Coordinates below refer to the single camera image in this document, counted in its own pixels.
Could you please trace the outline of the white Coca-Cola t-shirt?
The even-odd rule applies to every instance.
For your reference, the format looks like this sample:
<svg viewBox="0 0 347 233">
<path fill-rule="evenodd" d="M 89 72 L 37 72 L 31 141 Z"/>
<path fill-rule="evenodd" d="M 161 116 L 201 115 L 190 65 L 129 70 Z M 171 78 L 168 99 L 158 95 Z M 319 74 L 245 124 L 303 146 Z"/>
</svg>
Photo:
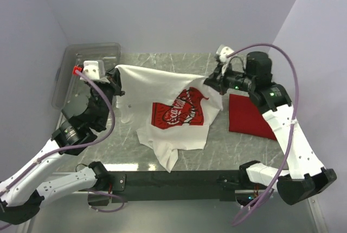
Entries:
<svg viewBox="0 0 347 233">
<path fill-rule="evenodd" d="M 205 148 L 223 104 L 222 96 L 204 84 L 204 76 L 125 64 L 116 70 L 125 93 L 117 97 L 120 120 L 131 125 L 166 171 L 172 171 L 179 150 Z"/>
</svg>

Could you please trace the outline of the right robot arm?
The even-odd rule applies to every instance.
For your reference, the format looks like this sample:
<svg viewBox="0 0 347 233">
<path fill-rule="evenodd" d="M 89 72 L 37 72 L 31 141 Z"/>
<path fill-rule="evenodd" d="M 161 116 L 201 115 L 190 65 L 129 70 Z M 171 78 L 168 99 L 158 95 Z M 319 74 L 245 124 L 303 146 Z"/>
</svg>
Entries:
<svg viewBox="0 0 347 233">
<path fill-rule="evenodd" d="M 248 93 L 269 125 L 284 154 L 283 166 L 275 169 L 259 161 L 239 167 L 238 183 L 244 189 L 261 184 L 278 191 L 282 200 L 294 205 L 323 192 L 336 179 L 333 169 L 327 169 L 313 152 L 296 119 L 296 103 L 286 89 L 272 80 L 272 60 L 268 54 L 254 51 L 246 56 L 242 72 L 233 70 L 231 61 L 236 53 L 222 47 L 216 53 L 217 67 L 205 80 L 205 85 L 221 94 L 229 89 Z"/>
</svg>

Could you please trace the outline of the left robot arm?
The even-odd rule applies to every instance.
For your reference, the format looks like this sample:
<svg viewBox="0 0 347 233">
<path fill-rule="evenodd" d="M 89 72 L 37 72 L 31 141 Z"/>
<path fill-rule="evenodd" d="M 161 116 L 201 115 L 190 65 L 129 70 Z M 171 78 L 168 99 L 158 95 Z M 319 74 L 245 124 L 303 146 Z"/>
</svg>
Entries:
<svg viewBox="0 0 347 233">
<path fill-rule="evenodd" d="M 72 192 L 111 190 L 113 177 L 99 161 L 60 179 L 47 179 L 61 164 L 111 135 L 115 127 L 112 100 L 125 94 L 117 68 L 106 72 L 105 81 L 92 80 L 81 68 L 73 74 L 89 86 L 88 101 L 79 104 L 78 111 L 65 113 L 65 121 L 39 153 L 1 182 L 1 229 L 32 219 L 42 207 Z"/>
</svg>

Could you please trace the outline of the clear plastic bin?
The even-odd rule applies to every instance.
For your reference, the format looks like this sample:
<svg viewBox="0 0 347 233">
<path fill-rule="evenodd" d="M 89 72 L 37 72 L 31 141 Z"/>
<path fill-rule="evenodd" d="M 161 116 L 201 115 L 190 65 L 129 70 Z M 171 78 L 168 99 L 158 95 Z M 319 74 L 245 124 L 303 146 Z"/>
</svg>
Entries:
<svg viewBox="0 0 347 233">
<path fill-rule="evenodd" d="M 121 46 L 119 43 L 86 43 L 69 45 L 63 54 L 62 62 L 55 75 L 55 89 L 52 106 L 62 109 L 68 101 L 78 77 L 73 75 L 75 66 L 83 66 L 85 61 L 99 60 L 105 70 L 115 67 L 120 62 Z"/>
</svg>

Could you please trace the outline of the folded red t-shirt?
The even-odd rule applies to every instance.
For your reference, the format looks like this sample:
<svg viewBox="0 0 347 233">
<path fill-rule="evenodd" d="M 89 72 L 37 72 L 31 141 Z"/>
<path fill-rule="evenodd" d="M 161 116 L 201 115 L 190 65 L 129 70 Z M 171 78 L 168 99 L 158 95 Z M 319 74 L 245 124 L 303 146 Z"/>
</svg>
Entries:
<svg viewBox="0 0 347 233">
<path fill-rule="evenodd" d="M 275 134 L 250 98 L 229 95 L 229 131 L 276 141 Z"/>
</svg>

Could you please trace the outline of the black mounting base bar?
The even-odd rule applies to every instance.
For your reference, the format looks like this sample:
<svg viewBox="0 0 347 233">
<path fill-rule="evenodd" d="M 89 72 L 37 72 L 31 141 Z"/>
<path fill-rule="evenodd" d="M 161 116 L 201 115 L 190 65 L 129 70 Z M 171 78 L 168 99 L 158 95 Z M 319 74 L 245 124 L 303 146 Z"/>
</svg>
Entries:
<svg viewBox="0 0 347 233">
<path fill-rule="evenodd" d="M 109 181 L 92 190 L 144 200 L 218 199 L 235 201 L 236 190 L 264 190 L 261 184 L 242 182 L 238 170 L 215 171 L 111 171 Z"/>
</svg>

